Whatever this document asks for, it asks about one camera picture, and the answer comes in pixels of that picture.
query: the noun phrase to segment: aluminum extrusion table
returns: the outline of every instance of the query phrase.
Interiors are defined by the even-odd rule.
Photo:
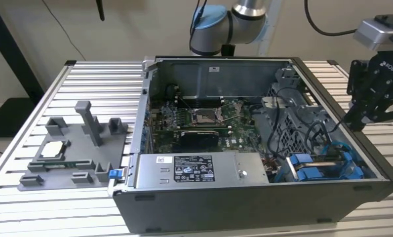
[[[347,73],[327,61],[304,61],[336,102],[347,110]],[[0,237],[135,236],[128,233],[106,188],[20,192],[18,178],[46,134],[50,116],[82,123],[73,107],[89,100],[100,122],[110,117],[128,123],[121,163],[128,161],[129,142],[141,90],[140,62],[77,62],[64,66],[36,109],[0,158]],[[367,125],[363,132],[393,165],[393,122]],[[360,205],[336,224],[253,230],[183,233],[175,237],[393,236],[393,194],[382,202]]]

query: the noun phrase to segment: sticker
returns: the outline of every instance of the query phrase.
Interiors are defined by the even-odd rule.
[[[215,181],[212,156],[176,156],[173,167],[176,182]]]
[[[220,71],[220,67],[208,67],[209,73],[217,73]]]
[[[156,163],[171,163],[172,157],[156,157]]]

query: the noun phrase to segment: motherboard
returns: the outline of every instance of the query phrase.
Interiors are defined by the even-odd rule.
[[[264,156],[265,149],[251,117],[260,107],[243,98],[204,103],[203,108],[195,108],[195,104],[183,99],[164,102],[151,110],[153,153],[233,150]]]

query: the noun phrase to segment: power supply label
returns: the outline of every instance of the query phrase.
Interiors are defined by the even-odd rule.
[[[212,156],[175,157],[176,182],[211,182],[213,178]]]

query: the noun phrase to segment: green circuit board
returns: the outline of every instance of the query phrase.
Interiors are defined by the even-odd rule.
[[[173,104],[165,104],[152,110],[151,117],[155,154],[221,151],[264,154],[248,105],[237,99],[224,100],[217,108],[176,108]],[[180,149],[180,134],[184,131],[217,132],[216,146],[200,147],[196,151]]]

